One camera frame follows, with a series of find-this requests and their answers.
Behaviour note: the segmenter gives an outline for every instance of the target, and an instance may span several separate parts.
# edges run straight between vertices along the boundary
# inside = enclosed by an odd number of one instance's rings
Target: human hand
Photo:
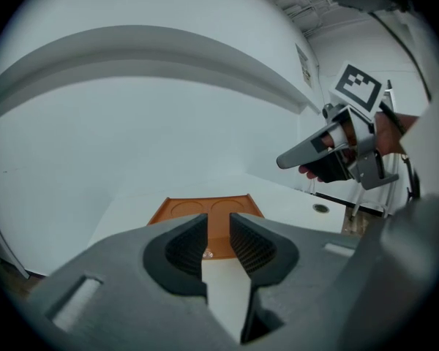
[[[402,114],[397,114],[402,125],[409,129],[411,125],[416,121],[417,117],[415,116],[407,116]],[[375,126],[377,133],[377,143],[376,148],[379,150],[381,156],[385,156],[387,154],[404,154],[402,146],[400,145],[400,138],[402,137],[398,129],[391,123],[389,118],[383,113],[375,114]],[[343,125],[343,130],[345,131],[346,137],[348,139],[348,143],[350,146],[356,145],[356,136],[354,133],[353,125],[348,121]],[[327,147],[334,147],[334,140],[330,135],[325,135],[322,138],[323,144]],[[305,166],[299,167],[299,172],[302,174],[306,174],[308,179],[314,179],[317,176],[309,171]]]

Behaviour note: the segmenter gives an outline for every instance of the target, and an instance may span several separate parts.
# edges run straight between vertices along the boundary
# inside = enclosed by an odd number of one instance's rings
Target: white table
[[[170,189],[149,195],[119,197],[102,216],[89,246],[120,232],[145,226],[166,197],[223,197],[250,194],[267,219],[313,230],[340,233],[345,206],[254,177],[235,175],[217,181]],[[314,211],[314,204],[329,208]],[[208,285],[209,307],[231,336],[239,341],[247,311],[250,280],[237,259],[204,260],[203,281]]]

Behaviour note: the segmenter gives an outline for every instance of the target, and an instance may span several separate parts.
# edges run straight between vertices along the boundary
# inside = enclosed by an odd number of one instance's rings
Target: black cable
[[[415,56],[411,53],[411,51],[408,49],[408,47],[405,45],[402,40],[386,25],[385,22],[383,22],[375,13],[367,13],[372,18],[374,18],[377,22],[379,22],[382,27],[390,34],[391,37],[395,39],[395,41],[399,44],[400,47],[403,48],[407,56],[410,58],[410,60],[413,62],[413,65],[415,65],[416,70],[418,71],[419,77],[421,78],[421,82],[423,83],[424,92],[426,93],[426,97],[429,102],[431,102],[431,92],[429,92],[429,89],[427,88],[426,80],[424,79],[423,73],[421,72],[421,68],[418,65],[418,62],[415,59]]]
[[[401,136],[405,135],[406,128],[402,125],[402,122],[399,120],[397,115],[394,113],[392,109],[385,103],[380,103],[380,109],[383,111],[383,113],[387,116],[387,118],[390,120],[391,123],[395,125],[395,127],[400,132]],[[403,162],[407,166],[408,171],[408,179],[410,181],[410,188],[411,191],[408,191],[408,201],[412,197],[413,199],[419,199],[421,197],[421,188],[419,186],[419,177],[416,174],[416,172],[413,172],[413,169],[411,167],[411,162],[408,157],[403,159]]]

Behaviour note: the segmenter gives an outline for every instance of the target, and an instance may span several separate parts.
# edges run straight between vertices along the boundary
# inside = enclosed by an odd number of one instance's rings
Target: floor
[[[359,211],[353,221],[350,221],[351,211],[347,207],[345,212],[345,221],[343,222],[342,233],[349,235],[363,235],[367,225],[378,216],[373,216],[363,211]],[[39,282],[44,279],[43,276],[32,274],[29,279],[24,279],[16,268],[0,259],[0,282],[2,287],[9,293],[26,299]]]

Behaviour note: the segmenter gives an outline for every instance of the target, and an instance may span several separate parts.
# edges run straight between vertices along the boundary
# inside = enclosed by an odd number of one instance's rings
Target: orange tray
[[[190,214],[208,214],[208,249],[213,254],[212,259],[228,259],[236,256],[229,243],[229,214],[231,213],[263,217],[250,194],[184,199],[166,197],[148,225]]]

